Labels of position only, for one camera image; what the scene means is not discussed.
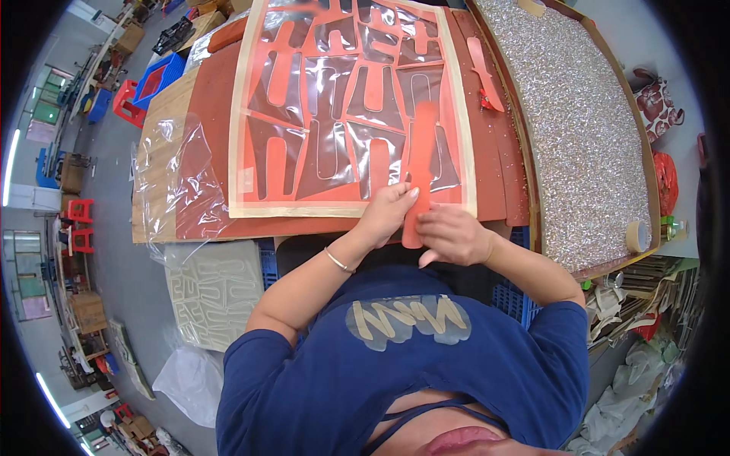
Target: red plastic bag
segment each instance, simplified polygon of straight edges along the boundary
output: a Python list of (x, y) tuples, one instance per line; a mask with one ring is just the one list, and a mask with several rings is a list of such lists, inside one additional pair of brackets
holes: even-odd
[(654, 169), (656, 169), (656, 184), (659, 186), (659, 212), (661, 216), (671, 215), (675, 210), (680, 189), (677, 186), (677, 169), (672, 157), (662, 152), (652, 150)]

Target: red plastic stool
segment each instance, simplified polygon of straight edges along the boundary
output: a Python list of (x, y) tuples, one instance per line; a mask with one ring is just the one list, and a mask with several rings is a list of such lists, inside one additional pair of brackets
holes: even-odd
[(114, 409), (114, 413), (117, 414), (120, 420), (124, 417), (134, 418), (134, 413), (129, 409), (129, 404), (126, 402)]
[(137, 81), (126, 80), (122, 82), (117, 95), (114, 97), (112, 111), (130, 124), (141, 128), (142, 121), (145, 119), (147, 111), (134, 106), (130, 101), (134, 98), (134, 92), (137, 91), (135, 88), (136, 86)]
[(69, 210), (66, 218), (75, 222), (93, 223), (89, 211), (93, 199), (72, 199), (69, 201)]
[[(89, 236), (93, 234), (93, 228), (84, 228), (82, 230), (73, 230), (71, 232), (71, 235), (74, 237), (73, 239), (70, 239), (69, 242), (73, 243), (73, 251), (74, 252), (81, 252), (81, 253), (93, 253), (93, 247), (91, 246), (91, 240), (89, 239)], [(83, 245), (78, 245), (76, 243), (76, 240), (79, 237), (83, 237), (84, 243)]]

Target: glitter sheet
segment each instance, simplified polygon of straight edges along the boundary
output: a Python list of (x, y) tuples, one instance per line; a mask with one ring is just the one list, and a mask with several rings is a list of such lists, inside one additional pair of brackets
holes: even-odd
[(626, 226), (651, 226), (634, 116), (608, 60), (576, 20), (475, 0), (511, 65), (532, 130), (542, 252), (568, 271), (629, 254)]

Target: orange foam sheet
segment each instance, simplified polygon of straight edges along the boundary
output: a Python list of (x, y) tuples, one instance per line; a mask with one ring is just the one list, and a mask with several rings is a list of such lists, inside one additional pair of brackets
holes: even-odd
[[(409, 169), (431, 175), (432, 201), (476, 215), (446, 11), (405, 0), (367, 5), (254, 1), (231, 102), (232, 217), (360, 217), (376, 189), (406, 180)], [(435, 110), (429, 153), (412, 150), (423, 101)]]

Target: woman's hand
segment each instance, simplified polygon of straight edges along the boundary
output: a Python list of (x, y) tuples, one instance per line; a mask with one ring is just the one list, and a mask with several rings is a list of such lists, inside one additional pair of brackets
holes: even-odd
[(416, 231), (430, 250), (421, 255), (418, 267), (432, 261), (462, 266), (485, 263), (493, 250), (493, 231), (484, 228), (468, 212), (431, 204), (431, 211), (418, 216)]
[(400, 182), (378, 190), (352, 232), (366, 242), (370, 249), (379, 249), (388, 243), (393, 233), (403, 225), (408, 209), (418, 198), (418, 187), (410, 189), (410, 182)]

